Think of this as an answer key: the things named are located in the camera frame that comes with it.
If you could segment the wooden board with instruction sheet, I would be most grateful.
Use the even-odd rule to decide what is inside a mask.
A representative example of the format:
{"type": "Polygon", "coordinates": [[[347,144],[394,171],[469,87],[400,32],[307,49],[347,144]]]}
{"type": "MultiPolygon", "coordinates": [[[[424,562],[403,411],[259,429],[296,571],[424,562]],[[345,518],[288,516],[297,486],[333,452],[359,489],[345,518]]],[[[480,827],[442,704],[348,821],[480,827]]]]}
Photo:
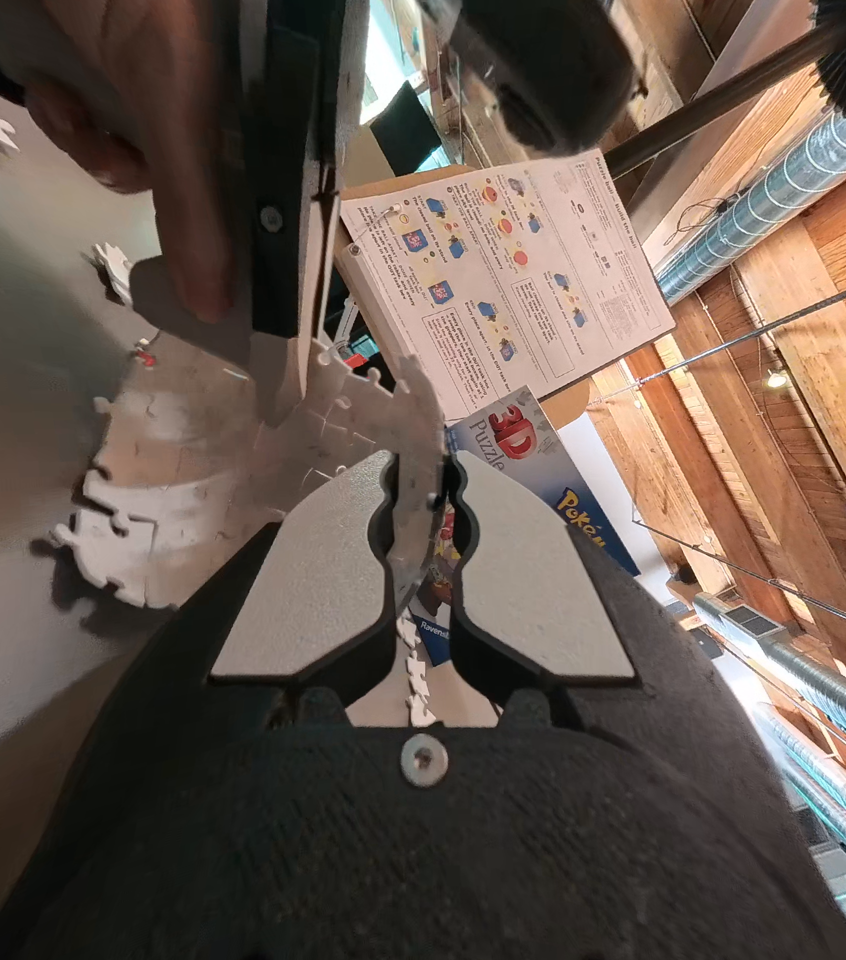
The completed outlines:
{"type": "Polygon", "coordinates": [[[543,400],[676,326],[604,154],[350,191],[338,270],[387,359],[414,356],[453,425],[543,400]]]}

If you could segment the partly built puzzle ball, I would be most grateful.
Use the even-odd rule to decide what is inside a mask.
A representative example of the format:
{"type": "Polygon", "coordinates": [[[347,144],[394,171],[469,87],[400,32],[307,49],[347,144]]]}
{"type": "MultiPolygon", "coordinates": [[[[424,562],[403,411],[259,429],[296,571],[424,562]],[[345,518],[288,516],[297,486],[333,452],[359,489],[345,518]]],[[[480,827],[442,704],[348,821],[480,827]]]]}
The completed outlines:
{"type": "Polygon", "coordinates": [[[273,428],[258,419],[242,370],[161,333],[117,396],[96,406],[108,421],[82,484],[89,505],[48,538],[118,600],[182,606],[260,529],[381,450],[398,457],[388,552],[398,610],[422,581],[444,417],[416,357],[400,361],[389,391],[316,343],[303,402],[273,428]]]}

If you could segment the thin metal ceiling rod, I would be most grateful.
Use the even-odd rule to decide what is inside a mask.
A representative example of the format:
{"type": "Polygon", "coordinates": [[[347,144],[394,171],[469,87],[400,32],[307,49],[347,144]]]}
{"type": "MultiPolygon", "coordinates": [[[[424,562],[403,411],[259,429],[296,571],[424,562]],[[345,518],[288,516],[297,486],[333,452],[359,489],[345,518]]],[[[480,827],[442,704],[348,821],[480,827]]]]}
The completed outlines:
{"type": "Polygon", "coordinates": [[[824,299],[818,300],[808,306],[804,306],[782,318],[778,318],[768,323],[763,323],[756,326],[753,330],[750,330],[746,333],[741,334],[740,336],[730,340],[729,342],[722,342],[719,345],[709,347],[704,351],[694,354],[690,357],[684,358],[672,365],[664,366],[662,369],[650,373],[648,375],[640,376],[630,384],[627,384],[617,390],[612,390],[609,393],[602,393],[595,398],[591,399],[584,409],[585,413],[590,413],[591,411],[597,409],[600,406],[606,406],[609,401],[615,400],[622,396],[626,396],[633,392],[641,390],[645,385],[660,379],[667,378],[669,375],[686,370],[690,366],[697,364],[706,359],[710,359],[718,354],[729,351],[733,347],[741,346],[743,343],[747,343],[753,340],[758,340],[763,337],[768,337],[772,333],[780,330],[784,327],[787,327],[793,323],[799,322],[803,319],[809,318],[815,314],[818,314],[825,309],[829,309],[834,306],[844,304],[846,302],[846,289],[838,292],[837,294],[830,295],[824,299]]]}

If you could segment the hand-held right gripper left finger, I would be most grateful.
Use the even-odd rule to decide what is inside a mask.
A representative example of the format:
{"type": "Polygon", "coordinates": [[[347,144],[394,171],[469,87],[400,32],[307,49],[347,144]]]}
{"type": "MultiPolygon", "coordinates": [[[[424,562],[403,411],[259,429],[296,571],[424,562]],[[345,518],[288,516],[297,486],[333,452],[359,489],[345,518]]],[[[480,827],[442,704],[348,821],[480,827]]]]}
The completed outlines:
{"type": "Polygon", "coordinates": [[[210,675],[283,689],[373,689],[396,659],[393,479],[371,454],[285,518],[210,675]]]}

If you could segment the black fabric-covered device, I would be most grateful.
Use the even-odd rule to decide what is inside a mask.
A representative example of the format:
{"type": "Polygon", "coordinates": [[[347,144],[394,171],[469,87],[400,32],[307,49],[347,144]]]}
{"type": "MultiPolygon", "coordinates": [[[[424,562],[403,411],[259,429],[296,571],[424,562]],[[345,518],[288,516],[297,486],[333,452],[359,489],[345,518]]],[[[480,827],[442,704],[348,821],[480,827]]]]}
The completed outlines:
{"type": "Polygon", "coordinates": [[[462,75],[492,95],[522,146],[565,158],[595,148],[636,71],[601,1],[418,1],[462,75]]]}

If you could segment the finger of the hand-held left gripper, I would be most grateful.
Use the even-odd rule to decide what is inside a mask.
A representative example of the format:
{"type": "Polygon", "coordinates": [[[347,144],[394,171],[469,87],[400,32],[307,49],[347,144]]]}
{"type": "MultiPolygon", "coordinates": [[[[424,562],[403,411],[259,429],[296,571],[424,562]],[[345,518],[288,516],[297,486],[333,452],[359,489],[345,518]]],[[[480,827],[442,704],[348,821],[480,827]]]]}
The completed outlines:
{"type": "Polygon", "coordinates": [[[309,203],[300,234],[295,322],[287,338],[268,337],[267,424],[281,425],[307,393],[310,353],[324,322],[333,268],[340,196],[319,195],[309,203]]]}
{"type": "Polygon", "coordinates": [[[215,322],[182,305],[165,257],[136,262],[129,272],[132,306],[161,332],[196,346],[255,384],[259,415],[288,415],[297,407],[297,308],[245,271],[232,308],[215,322]]]}

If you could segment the blue puzzle box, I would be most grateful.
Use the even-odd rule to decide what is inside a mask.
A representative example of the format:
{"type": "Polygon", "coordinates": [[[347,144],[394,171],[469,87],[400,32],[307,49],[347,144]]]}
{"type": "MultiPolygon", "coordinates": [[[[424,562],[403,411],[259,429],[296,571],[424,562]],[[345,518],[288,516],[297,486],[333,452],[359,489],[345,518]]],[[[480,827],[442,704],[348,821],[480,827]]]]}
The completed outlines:
{"type": "MultiPolygon", "coordinates": [[[[445,439],[450,452],[470,452],[518,482],[628,574],[640,575],[631,552],[529,388],[515,390],[447,426],[445,439]]],[[[408,606],[422,643],[414,657],[433,667],[450,660],[452,580],[461,558],[453,542],[454,522],[454,507],[447,504],[426,577],[408,606]]]]}

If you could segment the silver duct with vent grille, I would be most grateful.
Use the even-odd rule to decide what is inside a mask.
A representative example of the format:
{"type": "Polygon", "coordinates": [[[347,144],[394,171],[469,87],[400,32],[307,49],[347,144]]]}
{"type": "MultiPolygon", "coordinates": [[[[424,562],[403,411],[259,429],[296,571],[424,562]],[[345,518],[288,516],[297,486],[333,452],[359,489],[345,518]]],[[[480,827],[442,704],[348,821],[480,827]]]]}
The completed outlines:
{"type": "Polygon", "coordinates": [[[817,746],[779,707],[749,708],[792,790],[846,847],[846,676],[803,652],[789,630],[746,604],[701,592],[693,608],[725,651],[752,669],[771,693],[823,726],[830,751],[817,746]]]}

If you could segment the silver ribbed ventilation duct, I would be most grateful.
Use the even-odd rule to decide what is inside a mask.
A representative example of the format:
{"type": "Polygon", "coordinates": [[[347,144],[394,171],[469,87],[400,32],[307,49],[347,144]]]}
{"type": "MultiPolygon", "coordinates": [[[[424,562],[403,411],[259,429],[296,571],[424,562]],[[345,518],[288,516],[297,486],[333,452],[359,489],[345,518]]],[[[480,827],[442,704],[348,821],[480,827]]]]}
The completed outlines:
{"type": "Polygon", "coordinates": [[[846,116],[829,111],[656,271],[672,306],[846,180],[846,116]]]}

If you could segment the black hanging panel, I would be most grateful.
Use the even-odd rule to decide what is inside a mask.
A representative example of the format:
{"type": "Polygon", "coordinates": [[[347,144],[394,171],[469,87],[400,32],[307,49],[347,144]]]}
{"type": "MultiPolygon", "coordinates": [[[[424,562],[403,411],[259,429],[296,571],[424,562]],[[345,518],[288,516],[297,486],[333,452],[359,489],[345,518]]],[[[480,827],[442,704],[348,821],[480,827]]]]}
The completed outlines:
{"type": "Polygon", "coordinates": [[[395,176],[417,173],[442,148],[432,116],[408,80],[369,122],[369,130],[395,176]]]}

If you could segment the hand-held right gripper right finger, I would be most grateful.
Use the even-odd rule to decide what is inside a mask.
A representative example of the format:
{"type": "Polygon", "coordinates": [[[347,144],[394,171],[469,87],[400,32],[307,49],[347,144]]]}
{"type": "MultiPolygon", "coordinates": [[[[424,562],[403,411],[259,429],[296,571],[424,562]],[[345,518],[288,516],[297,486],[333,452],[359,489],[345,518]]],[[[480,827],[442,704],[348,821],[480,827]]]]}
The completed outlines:
{"type": "Polygon", "coordinates": [[[450,650],[474,689],[630,686],[636,669],[566,523],[461,451],[453,478],[450,650]]]}

